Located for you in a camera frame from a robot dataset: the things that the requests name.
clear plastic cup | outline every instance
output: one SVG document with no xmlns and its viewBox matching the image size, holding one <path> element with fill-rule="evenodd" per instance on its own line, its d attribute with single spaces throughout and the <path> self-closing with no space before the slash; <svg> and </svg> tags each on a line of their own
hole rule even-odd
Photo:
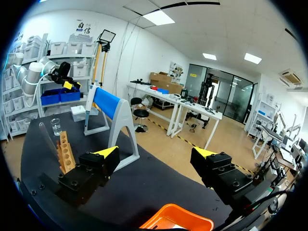
<svg viewBox="0 0 308 231">
<path fill-rule="evenodd" d="M 60 132 L 62 132 L 61 125 L 60 125 L 60 119 L 59 118 L 54 118 L 54 119 L 52 119 L 50 121 L 50 124 L 52 126 L 53 134 L 55 136 L 59 136 Z"/>
</svg>

black table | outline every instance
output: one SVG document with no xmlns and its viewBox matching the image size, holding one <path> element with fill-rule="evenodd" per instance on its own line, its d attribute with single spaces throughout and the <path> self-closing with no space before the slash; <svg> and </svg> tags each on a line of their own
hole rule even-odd
<svg viewBox="0 0 308 231">
<path fill-rule="evenodd" d="M 62 130 L 67 132 L 76 162 L 78 156 L 86 151 L 95 152 L 107 148 L 109 131 L 84 136 L 84 121 L 74 122 L 71 113 L 33 120 L 23 146 L 22 180 L 44 172 L 57 182 L 59 163 L 47 148 L 38 125 L 39 122 L 45 123 L 55 143 L 59 137 L 53 135 L 50 126 L 50 120 L 54 117 L 60 118 Z M 103 123 L 100 115 L 91 116 L 89 129 Z M 129 139 L 122 132 L 117 145 L 121 158 L 132 153 Z M 224 223 L 231 207 L 224 205 L 213 190 L 176 172 L 140 146 L 138 150 L 140 159 L 115 172 L 105 187 L 99 187 L 89 201 L 79 207 L 81 211 L 103 221 L 139 227 L 162 206 L 174 203 L 213 220 L 215 227 Z"/>
</svg>

yellow black caution tape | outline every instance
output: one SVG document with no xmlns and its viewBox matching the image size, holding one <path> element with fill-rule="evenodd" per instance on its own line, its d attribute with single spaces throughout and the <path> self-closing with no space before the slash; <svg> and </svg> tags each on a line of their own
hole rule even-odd
<svg viewBox="0 0 308 231">
<path fill-rule="evenodd" d="M 149 118 L 147 118 L 147 119 L 148 119 L 150 122 L 154 123 L 155 125 L 159 126 L 161 129 L 167 131 L 167 129 L 165 129 L 163 126 L 157 124 L 156 122 L 150 120 Z M 193 143 L 189 142 L 188 140 L 184 139 L 184 138 L 181 137 L 181 136 L 178 136 L 178 135 L 175 135 L 175 136 L 178 137 L 179 139 L 181 139 L 181 140 L 183 140 L 183 141 L 189 143 L 189 144 L 190 144 L 191 146 L 193 146 L 193 147 L 200 148 L 200 147 L 198 147 L 197 145 L 194 145 Z M 249 173 L 251 173 L 251 174 L 254 174 L 253 171 L 250 171 L 250 170 L 248 170 L 248 169 L 246 169 L 246 168 L 244 168 L 244 167 L 241 167 L 241 166 L 239 166 L 239 165 L 237 165 L 237 164 L 235 164 L 235 166 L 237 166 L 237 167 L 239 167 L 239 168 L 241 168 L 241 169 L 243 169 L 243 170 L 245 170 L 245 171 L 247 171 L 247 172 L 249 172 Z"/>
</svg>

ceiling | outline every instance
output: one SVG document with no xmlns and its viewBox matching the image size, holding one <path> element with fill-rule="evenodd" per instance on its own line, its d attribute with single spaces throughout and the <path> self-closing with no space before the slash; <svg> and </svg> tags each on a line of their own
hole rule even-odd
<svg viewBox="0 0 308 231">
<path fill-rule="evenodd" d="M 138 26 L 157 35 L 187 57 L 219 64 L 251 76 L 263 73 L 278 79 L 278 73 L 293 69 L 308 86 L 308 70 L 292 28 L 267 0 L 47 0 L 30 15 L 55 10 L 86 10 L 136 23 L 140 15 L 162 9 L 176 23 L 155 26 L 141 17 Z M 182 6 L 166 8 L 180 3 Z M 257 65 L 244 60 L 245 53 L 262 58 Z M 202 53 L 214 54 L 216 61 Z"/>
</svg>

orange bin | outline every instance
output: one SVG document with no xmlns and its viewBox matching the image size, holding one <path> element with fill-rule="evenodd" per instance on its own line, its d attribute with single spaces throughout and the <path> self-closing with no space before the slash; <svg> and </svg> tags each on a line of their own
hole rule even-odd
<svg viewBox="0 0 308 231">
<path fill-rule="evenodd" d="M 190 231 L 210 231 L 213 230 L 214 223 L 180 206 L 167 204 L 140 228 L 151 230 L 185 228 Z"/>
</svg>

